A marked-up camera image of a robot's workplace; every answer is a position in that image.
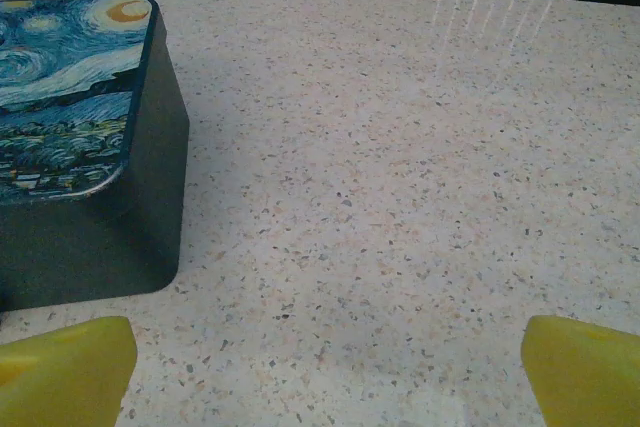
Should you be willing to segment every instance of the swirling sky painting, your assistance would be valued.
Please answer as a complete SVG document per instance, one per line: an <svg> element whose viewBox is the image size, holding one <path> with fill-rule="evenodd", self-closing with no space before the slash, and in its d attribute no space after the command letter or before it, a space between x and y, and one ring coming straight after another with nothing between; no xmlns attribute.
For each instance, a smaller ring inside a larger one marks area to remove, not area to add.
<svg viewBox="0 0 640 427"><path fill-rule="evenodd" d="M151 13L147 0L0 2L0 202L113 172Z"/></svg>

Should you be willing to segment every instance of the speckled countertop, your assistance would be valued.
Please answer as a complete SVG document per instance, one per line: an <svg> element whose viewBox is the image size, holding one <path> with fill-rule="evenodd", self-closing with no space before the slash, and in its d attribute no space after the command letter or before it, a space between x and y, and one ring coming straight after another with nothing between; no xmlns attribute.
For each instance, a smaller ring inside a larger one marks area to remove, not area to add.
<svg viewBox="0 0 640 427"><path fill-rule="evenodd" d="M542 426L527 319L640 331L640 9L158 0L192 121L182 262L95 316L118 427Z"/></svg>

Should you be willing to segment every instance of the crescent moon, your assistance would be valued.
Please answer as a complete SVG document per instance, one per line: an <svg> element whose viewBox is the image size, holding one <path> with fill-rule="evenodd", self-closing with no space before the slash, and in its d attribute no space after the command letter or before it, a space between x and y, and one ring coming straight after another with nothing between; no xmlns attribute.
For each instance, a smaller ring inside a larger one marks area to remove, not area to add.
<svg viewBox="0 0 640 427"><path fill-rule="evenodd" d="M129 2L122 2L121 4L114 5L110 9L107 10L107 16L111 20L115 20L116 22L137 22L138 20L144 19L147 15L149 15L149 11L144 14L137 15L127 15L122 9L124 9L127 5L140 3L139 0L130 0Z"/></svg>

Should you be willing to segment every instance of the countertop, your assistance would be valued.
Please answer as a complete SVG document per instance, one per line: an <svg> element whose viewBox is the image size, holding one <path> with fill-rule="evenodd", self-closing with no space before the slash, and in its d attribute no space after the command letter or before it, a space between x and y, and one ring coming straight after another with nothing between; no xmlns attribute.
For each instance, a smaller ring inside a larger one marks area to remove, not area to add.
<svg viewBox="0 0 640 427"><path fill-rule="evenodd" d="M118 427L542 426L523 329L640 332L640 10L157 0L191 138L180 271Z"/></svg>

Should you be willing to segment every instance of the granite countertop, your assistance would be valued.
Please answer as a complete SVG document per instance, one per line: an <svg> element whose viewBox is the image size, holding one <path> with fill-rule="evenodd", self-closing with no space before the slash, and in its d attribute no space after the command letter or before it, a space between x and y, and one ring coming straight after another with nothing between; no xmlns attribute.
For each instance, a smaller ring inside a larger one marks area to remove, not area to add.
<svg viewBox="0 0 640 427"><path fill-rule="evenodd" d="M192 122L118 427L542 426L534 314L640 332L640 10L157 0Z"/></svg>

